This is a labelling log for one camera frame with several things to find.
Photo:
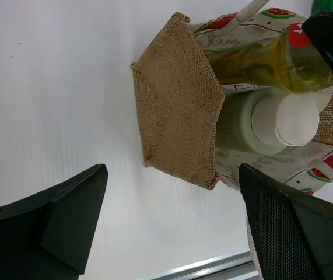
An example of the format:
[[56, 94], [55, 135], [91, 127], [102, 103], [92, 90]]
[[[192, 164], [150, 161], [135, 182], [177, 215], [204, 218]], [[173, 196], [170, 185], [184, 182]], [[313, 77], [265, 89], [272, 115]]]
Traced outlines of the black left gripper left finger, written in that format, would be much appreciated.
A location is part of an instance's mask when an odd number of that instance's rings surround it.
[[96, 164], [0, 206], [0, 279], [78, 279], [85, 273], [108, 180]]

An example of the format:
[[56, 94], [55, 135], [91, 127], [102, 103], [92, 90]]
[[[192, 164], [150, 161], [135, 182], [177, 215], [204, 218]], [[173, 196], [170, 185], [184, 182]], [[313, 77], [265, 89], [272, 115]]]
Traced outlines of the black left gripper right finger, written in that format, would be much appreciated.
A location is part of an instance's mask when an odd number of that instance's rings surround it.
[[333, 204], [243, 163], [239, 184], [263, 279], [333, 279]]

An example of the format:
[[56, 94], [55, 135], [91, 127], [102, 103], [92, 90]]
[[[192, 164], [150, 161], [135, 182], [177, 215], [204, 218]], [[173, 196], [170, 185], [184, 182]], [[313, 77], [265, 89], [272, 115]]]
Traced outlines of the yellow dish soap bottle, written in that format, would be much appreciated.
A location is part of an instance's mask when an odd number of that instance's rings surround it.
[[208, 61], [221, 85], [283, 86], [293, 93], [333, 86], [333, 73], [302, 29], [288, 26], [277, 38], [219, 51]]

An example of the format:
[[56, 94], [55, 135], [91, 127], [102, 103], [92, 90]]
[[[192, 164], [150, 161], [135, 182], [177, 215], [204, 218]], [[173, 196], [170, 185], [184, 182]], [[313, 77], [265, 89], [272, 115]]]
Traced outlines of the pale green bottle white cap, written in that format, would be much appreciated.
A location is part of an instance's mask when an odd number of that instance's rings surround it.
[[215, 146], [275, 155], [307, 145], [331, 98], [327, 90], [295, 94], [279, 87], [228, 94], [216, 123]]

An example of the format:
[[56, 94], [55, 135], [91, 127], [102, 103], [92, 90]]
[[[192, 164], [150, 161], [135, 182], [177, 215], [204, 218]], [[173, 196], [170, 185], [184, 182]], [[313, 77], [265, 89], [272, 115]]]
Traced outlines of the burlap canvas bag watermelon print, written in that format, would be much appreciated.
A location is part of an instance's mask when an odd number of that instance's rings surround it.
[[303, 24], [308, 18], [268, 9], [265, 1], [252, 1], [236, 13], [199, 24], [175, 13], [131, 65], [145, 166], [208, 190], [218, 181], [239, 190], [243, 163], [308, 194], [333, 184], [333, 86], [322, 89], [332, 98], [307, 145], [287, 147], [275, 155], [215, 146], [216, 123], [228, 94], [288, 89], [221, 85], [208, 56], [275, 39], [291, 24]]

